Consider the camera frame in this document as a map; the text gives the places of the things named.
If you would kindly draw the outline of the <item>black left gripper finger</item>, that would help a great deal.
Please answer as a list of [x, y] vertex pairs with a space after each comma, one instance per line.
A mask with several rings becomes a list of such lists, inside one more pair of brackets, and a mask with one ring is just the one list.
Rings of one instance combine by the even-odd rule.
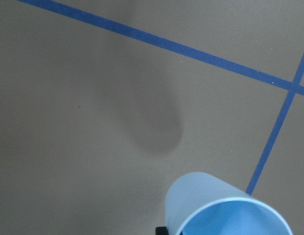
[[156, 227], [155, 234], [156, 235], [168, 235], [167, 227]]

